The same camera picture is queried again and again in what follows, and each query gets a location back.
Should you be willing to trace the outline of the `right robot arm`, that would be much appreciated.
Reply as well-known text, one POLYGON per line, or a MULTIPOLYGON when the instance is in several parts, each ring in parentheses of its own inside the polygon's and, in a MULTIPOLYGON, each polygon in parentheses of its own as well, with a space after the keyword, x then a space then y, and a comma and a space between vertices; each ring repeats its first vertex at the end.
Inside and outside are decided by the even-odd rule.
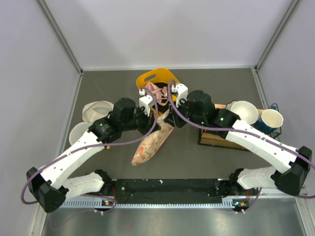
POLYGON ((267 161, 270 166, 260 169, 239 168, 229 177, 230 190, 237 195, 248 189, 276 188, 291 196, 300 192, 312 164, 312 151, 302 146, 291 147, 278 142, 248 124, 228 109, 215 108, 210 95, 201 90, 169 88, 170 114, 175 127, 190 124, 213 132, 222 139, 235 143, 267 161))

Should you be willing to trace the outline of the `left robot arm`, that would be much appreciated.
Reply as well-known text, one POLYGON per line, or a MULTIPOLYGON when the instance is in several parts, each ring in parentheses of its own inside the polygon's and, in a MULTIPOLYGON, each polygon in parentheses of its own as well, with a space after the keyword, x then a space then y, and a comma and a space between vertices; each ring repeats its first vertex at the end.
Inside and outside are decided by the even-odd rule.
POLYGON ((94 121, 70 148, 50 164, 27 173, 28 189, 46 213, 58 209, 66 200, 87 193, 106 195, 111 191, 110 176, 103 170, 70 178, 70 175, 108 145, 117 145, 123 132, 138 130, 143 137, 159 130, 157 115, 151 110, 157 102, 149 95, 139 99, 139 106, 129 98, 121 98, 108 115, 94 121))

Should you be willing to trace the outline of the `floral mesh laundry bag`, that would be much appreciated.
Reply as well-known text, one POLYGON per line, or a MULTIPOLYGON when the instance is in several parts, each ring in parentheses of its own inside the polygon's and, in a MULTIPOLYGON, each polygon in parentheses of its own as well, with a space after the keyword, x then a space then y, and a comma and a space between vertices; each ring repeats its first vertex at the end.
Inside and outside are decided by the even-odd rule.
POLYGON ((149 161, 172 133, 174 127, 164 121, 168 115, 169 109, 157 119, 160 130, 154 131, 140 142, 131 161, 133 166, 149 161))

